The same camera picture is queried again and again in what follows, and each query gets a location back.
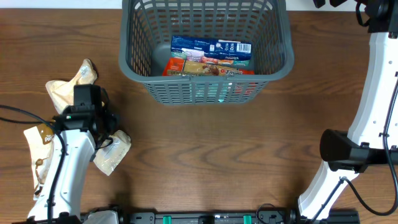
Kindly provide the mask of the kraft paper zip pouch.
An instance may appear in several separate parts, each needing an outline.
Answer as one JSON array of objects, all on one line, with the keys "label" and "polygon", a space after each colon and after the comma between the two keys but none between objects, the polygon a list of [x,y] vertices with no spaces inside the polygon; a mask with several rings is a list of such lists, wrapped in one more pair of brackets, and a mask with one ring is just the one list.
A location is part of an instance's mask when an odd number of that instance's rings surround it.
[{"label": "kraft paper zip pouch", "polygon": [[96,167],[107,176],[116,169],[132,145],[131,138],[121,130],[110,135],[110,138],[113,142],[110,144],[110,140],[106,140],[94,158]]}]

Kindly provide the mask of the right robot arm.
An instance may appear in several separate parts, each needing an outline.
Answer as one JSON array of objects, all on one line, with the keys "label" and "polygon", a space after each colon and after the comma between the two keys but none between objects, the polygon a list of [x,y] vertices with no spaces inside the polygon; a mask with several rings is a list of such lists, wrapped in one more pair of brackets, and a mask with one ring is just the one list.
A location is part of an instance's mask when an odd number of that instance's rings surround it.
[{"label": "right robot arm", "polygon": [[369,66],[358,111],[348,132],[327,129],[320,140],[322,163],[308,189],[298,197],[289,223],[359,223],[356,212],[330,209],[345,187],[377,216],[352,181],[369,166],[387,165],[397,184],[397,0],[366,0],[356,5],[358,24],[371,35]]}]

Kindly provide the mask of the grey plastic mesh basket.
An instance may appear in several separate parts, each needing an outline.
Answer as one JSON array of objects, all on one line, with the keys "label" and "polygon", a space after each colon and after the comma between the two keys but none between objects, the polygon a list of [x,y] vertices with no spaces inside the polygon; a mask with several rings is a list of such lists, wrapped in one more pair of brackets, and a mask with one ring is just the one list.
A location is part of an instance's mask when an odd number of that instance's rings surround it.
[{"label": "grey plastic mesh basket", "polygon": [[119,66],[165,105],[245,103],[294,65],[282,0],[123,0]]}]

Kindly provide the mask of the light teal wipes packet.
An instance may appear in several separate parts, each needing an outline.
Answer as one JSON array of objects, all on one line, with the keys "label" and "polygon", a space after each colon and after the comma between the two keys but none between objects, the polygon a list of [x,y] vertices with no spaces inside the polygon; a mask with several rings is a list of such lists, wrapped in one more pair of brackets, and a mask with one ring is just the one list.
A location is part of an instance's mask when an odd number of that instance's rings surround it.
[{"label": "light teal wipes packet", "polygon": [[232,83],[200,83],[195,86],[197,103],[224,103]]}]

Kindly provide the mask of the orange San Remo spaghetti pack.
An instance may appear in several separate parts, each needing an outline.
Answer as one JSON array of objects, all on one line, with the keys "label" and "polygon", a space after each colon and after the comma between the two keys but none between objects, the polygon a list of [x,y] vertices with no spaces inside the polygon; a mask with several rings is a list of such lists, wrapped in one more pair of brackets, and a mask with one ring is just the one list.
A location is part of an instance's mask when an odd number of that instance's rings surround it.
[{"label": "orange San Remo spaghetti pack", "polygon": [[213,63],[195,62],[180,58],[170,58],[162,73],[163,76],[228,76],[253,75],[252,70],[215,65]]}]

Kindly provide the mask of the Kleenex tissue multipack box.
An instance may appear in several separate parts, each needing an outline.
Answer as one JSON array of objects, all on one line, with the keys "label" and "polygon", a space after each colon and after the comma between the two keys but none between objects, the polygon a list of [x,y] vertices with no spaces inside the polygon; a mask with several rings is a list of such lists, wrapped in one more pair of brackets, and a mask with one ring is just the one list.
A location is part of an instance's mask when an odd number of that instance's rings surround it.
[{"label": "Kleenex tissue multipack box", "polygon": [[173,58],[246,67],[251,60],[252,45],[247,42],[175,35],[172,37],[170,51]]}]

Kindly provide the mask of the beige pouch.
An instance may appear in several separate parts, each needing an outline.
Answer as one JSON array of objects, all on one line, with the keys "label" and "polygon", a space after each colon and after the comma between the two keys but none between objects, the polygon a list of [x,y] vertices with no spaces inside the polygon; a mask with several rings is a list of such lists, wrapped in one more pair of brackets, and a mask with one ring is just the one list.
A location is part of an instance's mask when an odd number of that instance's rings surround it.
[{"label": "beige pouch", "polygon": [[73,105],[73,89],[75,85],[94,84],[98,75],[90,59],[83,60],[76,75],[68,82],[51,80],[45,84],[46,90],[58,114],[67,106]]}]

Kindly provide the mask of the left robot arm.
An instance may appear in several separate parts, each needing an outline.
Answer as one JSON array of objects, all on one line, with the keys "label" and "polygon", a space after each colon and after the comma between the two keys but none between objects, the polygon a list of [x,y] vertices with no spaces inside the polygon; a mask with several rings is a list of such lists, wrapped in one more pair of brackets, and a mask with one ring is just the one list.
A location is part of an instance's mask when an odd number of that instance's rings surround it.
[{"label": "left robot arm", "polygon": [[76,85],[73,104],[54,117],[54,147],[44,186],[28,214],[31,223],[79,221],[88,164],[118,125],[109,97],[98,85]]}]

